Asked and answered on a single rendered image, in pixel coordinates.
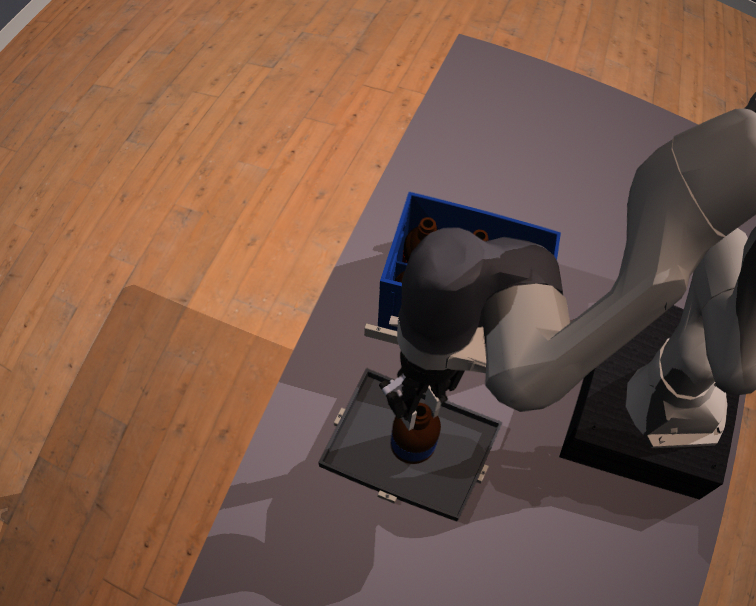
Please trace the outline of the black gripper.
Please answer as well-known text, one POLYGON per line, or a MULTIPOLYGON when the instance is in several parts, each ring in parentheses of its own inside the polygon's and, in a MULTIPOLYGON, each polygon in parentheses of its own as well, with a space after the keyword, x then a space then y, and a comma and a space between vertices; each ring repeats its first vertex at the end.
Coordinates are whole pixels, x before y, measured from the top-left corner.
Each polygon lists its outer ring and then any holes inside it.
POLYGON ((432 417, 435 418, 439 414, 441 403, 448 400, 446 391, 448 389, 449 391, 455 390, 465 371, 425 370, 409 362, 401 351, 400 361, 401 369, 397 373, 398 378, 382 381, 379 386, 397 419, 401 418, 407 429, 412 430, 417 415, 416 409, 422 394, 426 393, 424 404, 429 406, 432 417), (404 386, 404 389, 401 393, 402 386, 404 386))

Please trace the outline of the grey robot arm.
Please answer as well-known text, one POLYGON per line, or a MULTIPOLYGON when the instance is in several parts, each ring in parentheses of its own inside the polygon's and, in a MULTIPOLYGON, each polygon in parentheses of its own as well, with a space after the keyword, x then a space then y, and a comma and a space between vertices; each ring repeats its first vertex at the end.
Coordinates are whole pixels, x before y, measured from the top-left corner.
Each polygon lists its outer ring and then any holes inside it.
POLYGON ((677 303, 693 273, 680 323, 629 380, 626 409, 650 448, 715 446, 726 393, 756 390, 756 227, 738 229, 756 215, 756 92, 744 109, 675 135, 637 168, 619 276, 571 323, 543 246, 428 234, 389 321, 401 352, 425 370, 486 373, 519 412, 544 409, 677 303))

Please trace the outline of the dark blue crate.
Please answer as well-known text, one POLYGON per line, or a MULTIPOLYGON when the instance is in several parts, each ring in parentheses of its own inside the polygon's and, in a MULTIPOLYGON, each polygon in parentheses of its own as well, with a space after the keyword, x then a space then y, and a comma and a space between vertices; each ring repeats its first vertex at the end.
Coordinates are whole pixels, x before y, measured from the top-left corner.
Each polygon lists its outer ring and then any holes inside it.
POLYGON ((397 331, 397 327, 390 326, 389 321, 391 316, 398 317, 402 305, 402 283, 394 280, 405 271, 407 266, 407 263, 402 262, 405 238, 412 229, 418 227, 424 217, 434 219, 438 230, 450 227, 461 228, 471 233, 484 230, 489 240, 501 237, 526 240, 539 244, 551 252, 546 238, 537 225, 409 192, 380 279, 379 327, 397 331))

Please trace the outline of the brown bottle with blue label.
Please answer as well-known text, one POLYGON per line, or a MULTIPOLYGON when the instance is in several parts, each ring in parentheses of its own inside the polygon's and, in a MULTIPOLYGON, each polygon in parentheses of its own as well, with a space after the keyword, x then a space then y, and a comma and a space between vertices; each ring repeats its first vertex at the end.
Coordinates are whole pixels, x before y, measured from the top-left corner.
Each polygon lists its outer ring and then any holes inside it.
POLYGON ((441 431, 439 416, 432 418, 431 409, 419 403, 414 429, 408 430, 401 418, 395 416, 391 434, 391 449, 402 462, 419 464, 429 459, 435 451, 441 431))

